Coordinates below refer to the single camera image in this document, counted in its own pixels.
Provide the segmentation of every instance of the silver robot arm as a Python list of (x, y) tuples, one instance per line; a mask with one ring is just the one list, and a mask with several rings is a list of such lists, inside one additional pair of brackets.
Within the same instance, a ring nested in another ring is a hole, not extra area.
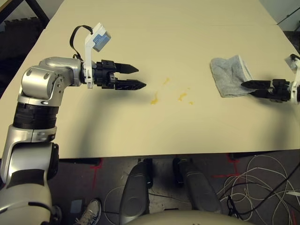
[[(51, 57), (30, 67), (22, 77), (14, 122), (8, 128), (0, 175), (0, 224), (47, 225), (51, 194), (47, 181), (58, 169), (56, 114), (67, 86), (85, 83), (79, 59)], [(120, 81), (114, 72), (138, 71), (131, 65), (103, 60), (93, 63), (92, 81), (102, 88), (137, 90), (146, 84)]]

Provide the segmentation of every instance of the black cable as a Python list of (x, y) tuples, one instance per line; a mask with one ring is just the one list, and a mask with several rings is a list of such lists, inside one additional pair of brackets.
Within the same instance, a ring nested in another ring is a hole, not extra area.
[(228, 215), (231, 217), (233, 214), (236, 215), (237, 219), (241, 219), (243, 220), (243, 218), (240, 216), (240, 213), (238, 212), (238, 210), (235, 207), (234, 201), (232, 200), (232, 198), (230, 197), (230, 195), (227, 198), (227, 207), (228, 207)]
[[(231, 186), (230, 188), (228, 188), (226, 191), (225, 191), (225, 194), (230, 191), (231, 189), (233, 189), (235, 186), (239, 186), (239, 185), (245, 185), (245, 184), (257, 184), (257, 185), (260, 185), (259, 183), (256, 183), (256, 182), (244, 182), (244, 183), (238, 183), (238, 184), (235, 184), (233, 186)], [(285, 203), (288, 204), (289, 206), (291, 206), (294, 210), (296, 210), (297, 212), (300, 213), (300, 210), (297, 209), (295, 206), (293, 206), (291, 203), (289, 203), (287, 200), (285, 200)]]
[(284, 18), (282, 21), (280, 21), (279, 23), (277, 23), (277, 25), (281, 24), (284, 20), (286, 20), (287, 18), (289, 18), (291, 15), (293, 15), (295, 12), (297, 12), (300, 9), (300, 7), (298, 9), (296, 9), (295, 11), (293, 11), (291, 14), (287, 15), (286, 18)]
[(74, 58), (77, 58), (77, 59), (79, 59), (80, 61), (83, 61), (82, 58), (81, 58), (81, 55), (80, 55), (79, 52), (74, 48), (74, 44), (73, 44), (74, 38), (75, 38), (75, 34), (76, 34), (76, 32), (78, 31), (78, 29), (81, 28), (81, 27), (83, 27), (83, 28), (89, 30), (89, 31), (90, 31), (90, 34), (93, 34), (93, 29), (92, 29), (91, 27), (87, 26), (87, 25), (81, 25), (81, 26), (76, 27), (76, 28), (74, 29), (74, 31), (73, 31), (71, 37), (70, 37), (70, 46), (71, 46), (71, 48), (73, 48), (73, 50), (76, 52), (76, 54), (73, 55), (73, 59), (74, 59)]
[(244, 182), (244, 183), (238, 183), (238, 184), (235, 184), (235, 185), (231, 186), (230, 188), (228, 188), (228, 189), (221, 195), (221, 197), (219, 197), (219, 200), (221, 200), (222, 197), (225, 196), (225, 194), (226, 194), (229, 190), (233, 189), (233, 188), (236, 187), (236, 186), (239, 186), (239, 185), (245, 185), (245, 184), (258, 184), (258, 185), (260, 185), (259, 183), (256, 183), (256, 182)]
[(153, 193), (149, 193), (149, 194), (150, 194), (150, 195), (153, 195), (153, 196), (163, 197), (163, 198), (170, 198), (170, 199), (176, 200), (176, 201), (178, 201), (178, 202), (182, 202), (182, 203), (190, 203), (190, 202), (188, 202), (188, 201), (184, 201), (184, 200), (177, 199), (177, 198), (170, 197), (170, 196), (166, 196), (166, 195), (157, 195), (157, 194), (153, 194)]
[(246, 215), (256, 209), (258, 209), (272, 194), (275, 193), (275, 191), (280, 188), (281, 185), (283, 185), (287, 180), (290, 179), (290, 177), (296, 172), (296, 170), (299, 168), (300, 163), (298, 163), (298, 165), (293, 169), (293, 171), (290, 173), (290, 175), (287, 176), (287, 178), (285, 178), (282, 182), (280, 182), (272, 191), (270, 191), (270, 193), (257, 205), (255, 206), (253, 209), (247, 211), (247, 212), (240, 212), (241, 215)]
[(109, 212), (109, 211), (102, 211), (101, 213), (119, 214), (118, 212)]

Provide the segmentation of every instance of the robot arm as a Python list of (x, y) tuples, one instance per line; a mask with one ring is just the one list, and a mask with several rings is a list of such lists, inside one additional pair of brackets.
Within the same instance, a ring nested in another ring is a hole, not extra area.
[(114, 77), (115, 72), (136, 71), (131, 65), (103, 60), (92, 63), (91, 76), (86, 77), (81, 60), (59, 57), (45, 59), (25, 71), (1, 162), (5, 186), (0, 190), (0, 224), (50, 222), (52, 202), (47, 181), (58, 169), (58, 145), (52, 140), (65, 88), (78, 87), (88, 79), (102, 88), (137, 90), (146, 84)]
[(298, 105), (300, 103), (300, 57), (291, 54), (286, 59), (291, 69), (296, 70), (296, 77), (293, 82), (285, 79), (274, 79), (272, 81), (247, 81), (242, 83), (243, 87), (253, 89), (250, 94), (257, 98), (268, 98), (275, 102), (287, 102)]

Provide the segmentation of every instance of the white cable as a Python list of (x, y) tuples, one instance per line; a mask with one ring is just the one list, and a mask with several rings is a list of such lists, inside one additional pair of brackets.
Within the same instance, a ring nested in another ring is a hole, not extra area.
[(116, 225), (116, 224), (115, 224), (113, 221), (111, 221), (111, 220), (108, 218), (107, 214), (106, 214), (106, 211), (105, 211), (106, 200), (107, 200), (108, 196), (109, 196), (113, 191), (115, 191), (115, 190), (117, 190), (117, 189), (119, 189), (119, 188), (123, 188), (123, 187), (124, 187), (124, 185), (119, 186), (119, 187), (115, 187), (115, 188), (111, 189), (111, 190), (106, 194), (106, 197), (105, 197), (105, 200), (104, 200), (104, 205), (103, 205), (104, 215), (105, 215), (107, 221), (110, 222), (112, 225)]
[[(257, 158), (257, 157), (268, 157), (268, 158), (271, 158), (271, 159), (275, 160), (277, 163), (280, 164), (280, 166), (281, 166), (281, 168), (283, 169), (285, 175), (283, 175), (283, 174), (280, 173), (280, 172), (277, 172), (277, 171), (274, 171), (274, 170), (270, 170), (270, 169), (266, 169), (266, 168), (262, 168), (262, 167), (254, 167), (254, 168), (252, 168), (252, 169), (249, 169), (249, 166), (250, 166), (251, 162), (252, 162), (255, 158)], [(277, 159), (275, 159), (274, 157), (271, 157), (271, 156), (266, 156), (266, 155), (254, 156), (254, 157), (249, 161), (249, 163), (248, 163), (248, 165), (247, 165), (247, 170), (246, 170), (246, 172), (242, 173), (242, 174), (239, 175), (239, 176), (231, 176), (231, 177), (228, 177), (228, 178), (225, 180), (224, 184), (223, 184), (223, 188), (217, 193), (217, 195), (220, 194), (222, 191), (223, 191), (223, 193), (225, 194), (225, 188), (226, 188), (227, 186), (229, 186), (229, 185), (233, 182), (232, 188), (231, 188), (231, 196), (234, 196), (235, 194), (233, 193), (233, 188), (234, 188), (234, 185), (235, 185), (235, 183), (237, 182), (237, 180), (238, 180), (239, 178), (244, 178), (244, 179), (246, 180), (246, 182), (248, 182), (248, 181), (253, 182), (252, 180), (248, 179), (248, 177), (253, 177), (253, 178), (255, 178), (256, 180), (260, 181), (260, 182), (261, 182), (262, 184), (264, 184), (265, 186), (264, 186), (264, 185), (260, 185), (260, 184), (257, 184), (257, 185), (259, 185), (259, 186), (261, 186), (261, 187), (263, 187), (263, 188), (265, 188), (265, 189), (267, 189), (267, 190), (269, 190), (269, 191), (272, 191), (273, 189), (272, 189), (268, 184), (266, 184), (265, 182), (263, 182), (263, 181), (260, 180), (259, 178), (257, 178), (257, 177), (255, 177), (255, 176), (252, 176), (252, 175), (249, 175), (249, 174), (248, 174), (250, 171), (257, 170), (257, 169), (265, 170), (265, 171), (272, 172), (272, 173), (276, 173), (276, 174), (278, 174), (278, 175), (281, 175), (281, 176), (284, 177), (285, 179), (287, 178), (287, 173), (286, 173), (285, 168), (283, 167), (283, 165), (282, 165)], [(286, 205), (286, 202), (285, 202), (284, 199), (283, 199), (284, 196), (285, 196), (285, 194), (286, 194), (286, 192), (290, 191), (290, 190), (287, 190), (287, 185), (289, 185), (289, 186), (291, 187), (292, 191), (295, 191), (295, 189), (293, 188), (293, 186), (292, 186), (292, 184), (290, 183), (290, 181), (287, 180), (286, 183), (285, 183), (285, 189), (284, 189), (284, 191), (274, 192), (273, 195), (271, 195), (271, 196), (268, 197), (268, 198), (271, 198), (271, 197), (273, 197), (273, 196), (276, 196), (276, 197), (279, 199), (279, 202), (278, 202), (278, 204), (277, 204), (277, 206), (276, 206), (276, 208), (274, 209), (274, 212), (273, 212), (273, 216), (272, 216), (272, 224), (274, 224), (274, 216), (275, 216), (276, 211), (277, 211), (277, 209), (279, 208), (279, 205), (280, 205), (281, 203), (283, 204), (283, 206), (285, 207), (285, 209), (286, 209), (286, 211), (287, 211), (287, 213), (288, 213), (288, 216), (289, 216), (289, 224), (292, 224), (292, 218), (291, 218), (291, 215), (290, 215), (290, 212), (289, 212), (289, 208), (288, 208), (288, 206)], [(244, 197), (243, 197), (242, 199), (239, 199), (238, 201), (234, 201), (234, 202), (241, 202), (241, 201), (243, 201), (245, 198), (247, 198), (248, 201), (251, 202), (250, 204), (253, 205), (251, 199), (253, 199), (253, 200), (263, 200), (263, 199), (259, 199), (259, 198), (254, 198), (254, 197), (252, 197), (252, 196), (249, 194), (248, 184), (246, 184), (246, 186), (247, 186), (247, 188), (244, 189), (245, 193), (237, 193), (238, 195), (243, 195)], [(298, 202), (298, 204), (299, 204), (299, 206), (300, 206), (300, 201), (299, 201), (299, 199), (298, 199), (297, 196), (296, 196), (296, 199), (297, 199), (297, 202)], [(256, 211), (257, 215), (259, 216), (259, 218), (264, 222), (264, 220), (261, 218), (261, 216), (259, 215), (259, 213), (257, 212), (257, 210), (255, 210), (255, 211)]]
[[(262, 170), (266, 170), (266, 171), (269, 171), (269, 172), (273, 172), (273, 173), (277, 173), (277, 174), (279, 174), (279, 175), (282, 175), (282, 176), (284, 177), (284, 179), (287, 178), (286, 170), (285, 170), (284, 166), (281, 164), (281, 162), (279, 162), (276, 158), (274, 158), (274, 157), (272, 157), (272, 156), (267, 156), (267, 155), (258, 155), (258, 156), (254, 156), (254, 157), (248, 162), (246, 172), (249, 172), (249, 166), (250, 166), (251, 162), (252, 162), (255, 158), (258, 158), (258, 157), (271, 158), (271, 159), (275, 160), (275, 161), (281, 166), (281, 168), (283, 169), (283, 171), (285, 172), (285, 176), (284, 176), (282, 173), (279, 173), (279, 172), (274, 171), (274, 170), (268, 170), (268, 169), (265, 169), (265, 168), (261, 168)], [(292, 184), (289, 182), (289, 180), (287, 180), (286, 183), (285, 183), (285, 192), (284, 192), (284, 193), (282, 194), (282, 196), (281, 196), (282, 199), (283, 199), (284, 196), (285, 196), (286, 189), (287, 189), (287, 184), (289, 184), (289, 185), (291, 186), (291, 188), (294, 189), (293, 186), (292, 186)], [(275, 216), (275, 213), (276, 213), (277, 209), (279, 208), (279, 205), (280, 205), (281, 202), (282, 202), (282, 201), (279, 201), (278, 204), (276, 205), (276, 208), (274, 209), (274, 212), (273, 212), (273, 215), (272, 215), (272, 224), (274, 224), (274, 216)], [(288, 214), (289, 214), (289, 219), (290, 219), (290, 221), (292, 222), (292, 218), (290, 217), (290, 212), (289, 212), (288, 207), (286, 208), (286, 210), (287, 210), (287, 212), (288, 212)]]

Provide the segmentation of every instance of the white bracket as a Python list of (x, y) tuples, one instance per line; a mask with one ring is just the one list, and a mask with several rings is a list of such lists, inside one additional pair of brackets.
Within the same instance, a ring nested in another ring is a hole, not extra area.
[(297, 100), (297, 88), (300, 86), (300, 60), (295, 58), (295, 65), (297, 66), (296, 77), (291, 87), (291, 102), (293, 104), (299, 104)]
[(99, 52), (106, 43), (110, 40), (111, 36), (108, 34), (106, 29), (103, 27), (101, 23), (98, 23), (94, 29), (93, 33), (89, 34), (85, 38), (85, 62), (83, 63), (83, 73), (84, 80), (88, 86), (88, 88), (93, 88), (94, 80), (93, 80), (93, 70), (92, 70), (92, 58), (91, 58), (91, 50), (92, 48)]

